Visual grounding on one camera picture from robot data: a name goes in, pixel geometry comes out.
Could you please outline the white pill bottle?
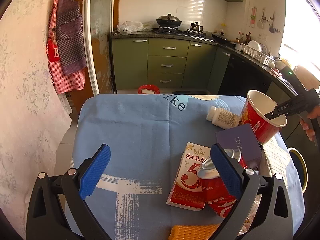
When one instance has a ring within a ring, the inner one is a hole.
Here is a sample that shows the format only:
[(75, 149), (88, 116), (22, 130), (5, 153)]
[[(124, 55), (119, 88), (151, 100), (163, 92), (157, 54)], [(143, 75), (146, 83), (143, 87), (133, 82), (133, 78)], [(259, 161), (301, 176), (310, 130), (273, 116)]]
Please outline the white pill bottle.
[(230, 129), (238, 126), (240, 116), (221, 107), (211, 106), (206, 116), (206, 120), (222, 129)]

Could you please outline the orange foam net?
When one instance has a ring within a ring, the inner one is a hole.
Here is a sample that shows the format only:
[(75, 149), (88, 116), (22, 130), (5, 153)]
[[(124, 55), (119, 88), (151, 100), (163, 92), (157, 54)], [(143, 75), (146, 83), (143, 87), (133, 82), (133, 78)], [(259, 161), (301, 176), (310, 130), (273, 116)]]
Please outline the orange foam net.
[(217, 230), (219, 224), (213, 225), (175, 225), (168, 240), (208, 240)]

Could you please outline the gas stove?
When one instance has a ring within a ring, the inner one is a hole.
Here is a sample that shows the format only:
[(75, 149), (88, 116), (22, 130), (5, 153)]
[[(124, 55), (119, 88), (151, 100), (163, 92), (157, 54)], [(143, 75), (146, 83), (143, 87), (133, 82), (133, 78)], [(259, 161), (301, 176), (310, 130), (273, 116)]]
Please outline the gas stove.
[(211, 34), (198, 32), (198, 31), (191, 31), (189, 29), (179, 30), (178, 28), (158, 27), (158, 28), (153, 28), (152, 31), (158, 34), (185, 35), (185, 36), (193, 36), (193, 37), (199, 37), (199, 38), (212, 38)]

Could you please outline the yellow rim trash bin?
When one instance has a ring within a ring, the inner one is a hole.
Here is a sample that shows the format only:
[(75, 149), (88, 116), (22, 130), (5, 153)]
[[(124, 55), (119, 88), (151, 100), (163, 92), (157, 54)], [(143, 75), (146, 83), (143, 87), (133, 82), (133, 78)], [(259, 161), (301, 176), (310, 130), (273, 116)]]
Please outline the yellow rim trash bin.
[(293, 147), (288, 148), (288, 152), (292, 158), (295, 168), (297, 169), (300, 184), (302, 187), (302, 193), (304, 193), (308, 186), (308, 169), (305, 160), (301, 153)]

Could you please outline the glass sliding door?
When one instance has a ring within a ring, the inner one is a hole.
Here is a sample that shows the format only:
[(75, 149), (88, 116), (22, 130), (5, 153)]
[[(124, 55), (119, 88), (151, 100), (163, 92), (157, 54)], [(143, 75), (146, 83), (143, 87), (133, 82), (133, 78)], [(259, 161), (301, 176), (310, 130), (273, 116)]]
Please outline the glass sliding door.
[(93, 95), (114, 92), (113, 3), (114, 0), (82, 0), (84, 45)]

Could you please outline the blue star tablecloth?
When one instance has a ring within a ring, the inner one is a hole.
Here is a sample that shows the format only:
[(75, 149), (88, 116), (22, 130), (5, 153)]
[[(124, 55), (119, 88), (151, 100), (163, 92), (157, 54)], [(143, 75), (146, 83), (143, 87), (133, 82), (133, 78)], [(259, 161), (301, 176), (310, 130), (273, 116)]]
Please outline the blue star tablecloth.
[(112, 239), (167, 239), (175, 225), (213, 225), (210, 208), (167, 205), (188, 142), (211, 147), (220, 127), (206, 120), (211, 106), (240, 114), (241, 96), (98, 95), (83, 105), (72, 164), (102, 144), (111, 159), (86, 203)]

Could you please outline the red soda can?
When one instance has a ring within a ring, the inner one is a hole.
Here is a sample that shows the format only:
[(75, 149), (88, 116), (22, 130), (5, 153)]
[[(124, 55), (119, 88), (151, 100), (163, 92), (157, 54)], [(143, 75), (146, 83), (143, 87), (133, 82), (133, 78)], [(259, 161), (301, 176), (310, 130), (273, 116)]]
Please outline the red soda can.
[(215, 213), (225, 218), (231, 211), (236, 197), (229, 194), (211, 157), (207, 157), (197, 171), (203, 197)]

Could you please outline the black wok with lid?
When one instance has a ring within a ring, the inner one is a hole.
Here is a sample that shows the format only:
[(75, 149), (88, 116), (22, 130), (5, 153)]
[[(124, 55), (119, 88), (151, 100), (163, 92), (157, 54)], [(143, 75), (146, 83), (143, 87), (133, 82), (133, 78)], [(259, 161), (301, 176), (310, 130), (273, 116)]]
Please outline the black wok with lid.
[(179, 18), (177, 18), (176, 16), (172, 16), (172, 14), (160, 16), (159, 18), (157, 18), (156, 22), (160, 27), (168, 28), (178, 28), (182, 23)]

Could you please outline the small steel pot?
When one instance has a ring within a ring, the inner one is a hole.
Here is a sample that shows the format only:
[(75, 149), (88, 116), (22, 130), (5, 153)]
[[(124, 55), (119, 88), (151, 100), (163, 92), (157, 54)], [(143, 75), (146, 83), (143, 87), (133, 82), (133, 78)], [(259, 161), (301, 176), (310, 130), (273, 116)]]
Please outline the small steel pot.
[(201, 33), (201, 32), (203, 32), (203, 26), (200, 25), (199, 22), (191, 23), (190, 24), (190, 31)]

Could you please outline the white dish rack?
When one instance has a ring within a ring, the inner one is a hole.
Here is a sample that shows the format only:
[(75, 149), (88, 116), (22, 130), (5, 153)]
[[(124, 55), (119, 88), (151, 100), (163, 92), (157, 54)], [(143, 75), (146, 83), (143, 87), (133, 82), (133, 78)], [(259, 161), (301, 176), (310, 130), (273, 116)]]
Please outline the white dish rack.
[(272, 59), (271, 57), (267, 56), (266, 54), (251, 48), (245, 44), (241, 44), (242, 46), (242, 52), (248, 56), (250, 56), (251, 58), (259, 61), (261, 64), (264, 64), (266, 66), (271, 66), (273, 64), (276, 64), (276, 61), (274, 59)]

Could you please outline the plastic bag on counter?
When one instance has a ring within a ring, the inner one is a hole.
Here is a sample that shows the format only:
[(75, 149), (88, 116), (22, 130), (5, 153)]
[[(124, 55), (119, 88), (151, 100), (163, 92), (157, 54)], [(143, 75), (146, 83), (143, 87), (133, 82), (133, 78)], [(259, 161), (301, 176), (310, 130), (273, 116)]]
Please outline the plastic bag on counter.
[(118, 26), (118, 32), (121, 34), (139, 33), (144, 31), (152, 31), (154, 22), (125, 21)]

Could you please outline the red instant noodle cup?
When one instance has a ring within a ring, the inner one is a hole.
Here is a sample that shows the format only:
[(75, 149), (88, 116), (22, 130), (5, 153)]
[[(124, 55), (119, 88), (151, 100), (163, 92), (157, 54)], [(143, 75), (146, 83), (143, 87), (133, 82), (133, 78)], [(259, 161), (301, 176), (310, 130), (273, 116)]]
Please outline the red instant noodle cup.
[(257, 141), (262, 145), (287, 125), (287, 118), (284, 114), (272, 120), (265, 116), (273, 111), (276, 105), (275, 101), (260, 91), (249, 90), (247, 93), (239, 124), (250, 124)]

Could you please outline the purple cardboard box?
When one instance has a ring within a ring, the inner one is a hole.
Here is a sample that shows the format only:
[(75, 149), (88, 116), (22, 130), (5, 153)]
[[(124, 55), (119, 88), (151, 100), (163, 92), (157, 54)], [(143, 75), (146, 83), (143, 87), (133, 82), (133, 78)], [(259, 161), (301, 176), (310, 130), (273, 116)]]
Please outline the purple cardboard box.
[(240, 150), (248, 167), (256, 168), (260, 164), (263, 154), (250, 124), (219, 131), (215, 135), (221, 147)]

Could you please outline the green lower cabinets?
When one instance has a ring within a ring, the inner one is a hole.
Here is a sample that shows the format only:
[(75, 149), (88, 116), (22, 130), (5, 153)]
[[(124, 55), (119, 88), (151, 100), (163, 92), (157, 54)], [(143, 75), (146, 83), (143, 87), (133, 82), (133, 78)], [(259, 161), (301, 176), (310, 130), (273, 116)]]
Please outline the green lower cabinets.
[(154, 37), (112, 40), (117, 90), (156, 85), (216, 93), (229, 57), (229, 52), (220, 46), (195, 40)]

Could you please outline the red white milk carton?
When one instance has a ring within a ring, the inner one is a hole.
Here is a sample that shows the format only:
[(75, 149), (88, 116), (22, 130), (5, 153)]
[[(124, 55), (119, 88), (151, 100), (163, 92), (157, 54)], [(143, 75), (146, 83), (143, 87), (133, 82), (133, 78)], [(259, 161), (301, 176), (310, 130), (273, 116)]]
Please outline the red white milk carton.
[(167, 205), (191, 211), (204, 209), (205, 200), (197, 172), (204, 160), (209, 157), (209, 152), (208, 147), (187, 143), (167, 198)]

